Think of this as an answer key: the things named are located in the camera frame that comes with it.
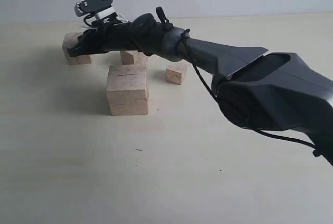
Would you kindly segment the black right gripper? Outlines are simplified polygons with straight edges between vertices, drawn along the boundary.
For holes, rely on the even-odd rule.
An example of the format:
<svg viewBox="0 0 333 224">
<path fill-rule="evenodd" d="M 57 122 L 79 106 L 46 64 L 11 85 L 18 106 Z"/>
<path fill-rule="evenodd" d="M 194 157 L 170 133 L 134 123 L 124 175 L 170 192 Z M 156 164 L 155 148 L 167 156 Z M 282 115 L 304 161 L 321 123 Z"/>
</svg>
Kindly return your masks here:
<svg viewBox="0 0 333 224">
<path fill-rule="evenodd" d="M 110 51 L 135 50 L 142 52 L 131 38 L 131 22 L 112 19 L 108 23 L 94 20 L 91 29 L 78 36 L 78 43 L 67 46 L 68 56 L 71 58 L 89 54 L 104 54 Z"/>
</svg>

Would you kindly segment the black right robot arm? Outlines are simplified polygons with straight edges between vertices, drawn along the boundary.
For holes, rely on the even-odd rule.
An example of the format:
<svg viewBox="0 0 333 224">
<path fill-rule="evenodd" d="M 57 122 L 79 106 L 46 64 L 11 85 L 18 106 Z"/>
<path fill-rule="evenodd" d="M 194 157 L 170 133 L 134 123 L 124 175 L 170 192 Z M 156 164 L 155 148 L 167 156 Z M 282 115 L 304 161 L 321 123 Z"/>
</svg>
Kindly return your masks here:
<svg viewBox="0 0 333 224">
<path fill-rule="evenodd" d="M 70 57 L 136 50 L 172 62 L 187 61 L 211 74 L 208 92 L 234 125 L 271 138 L 294 130 L 316 157 L 332 162 L 332 81 L 297 54 L 236 47 L 191 38 L 161 7 L 131 22 L 96 20 L 68 49 Z"/>
</svg>

